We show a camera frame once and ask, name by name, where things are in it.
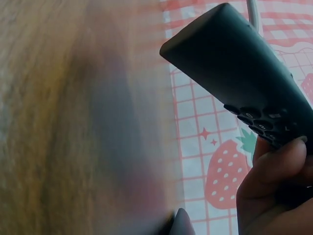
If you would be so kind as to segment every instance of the strawberry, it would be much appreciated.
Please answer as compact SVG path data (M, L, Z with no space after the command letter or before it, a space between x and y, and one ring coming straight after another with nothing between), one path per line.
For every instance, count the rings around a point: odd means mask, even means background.
M243 145L242 149L253 153L256 137L251 132L242 130L243 137L237 137ZM215 208L236 208L236 192L247 175L246 155L237 151L237 143L228 140L220 145L213 154L208 168L205 198Z
M304 93L307 95L309 102L313 104L313 73L306 75L301 84Z

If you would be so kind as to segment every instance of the wooden surface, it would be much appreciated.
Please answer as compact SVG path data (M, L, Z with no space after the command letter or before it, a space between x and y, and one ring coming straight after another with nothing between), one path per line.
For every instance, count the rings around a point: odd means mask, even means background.
M146 235L176 206L161 22L158 0L0 1L1 235Z

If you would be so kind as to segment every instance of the remote control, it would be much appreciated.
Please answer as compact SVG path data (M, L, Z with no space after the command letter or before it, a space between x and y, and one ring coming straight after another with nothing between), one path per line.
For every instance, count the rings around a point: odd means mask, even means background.
M195 19L160 55L210 92L274 148L307 136L313 154L313 110L253 26L230 4Z

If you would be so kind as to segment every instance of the white cable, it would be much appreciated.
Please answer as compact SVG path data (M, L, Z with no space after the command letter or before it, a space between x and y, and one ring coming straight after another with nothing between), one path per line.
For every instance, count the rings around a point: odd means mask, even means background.
M258 12L257 0L246 0L248 8L249 21L261 36L263 36L263 27L261 24L261 16Z

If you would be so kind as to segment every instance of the checkered tablecloth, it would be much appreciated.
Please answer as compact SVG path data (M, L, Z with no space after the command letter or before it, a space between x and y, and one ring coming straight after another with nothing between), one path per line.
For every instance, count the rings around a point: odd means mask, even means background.
M166 38L222 2L162 0ZM248 17L245 1L230 3ZM312 101L313 0L259 0L258 10L263 36ZM238 234L235 190L252 167L255 136L189 77L172 65L170 72L185 208L197 235Z

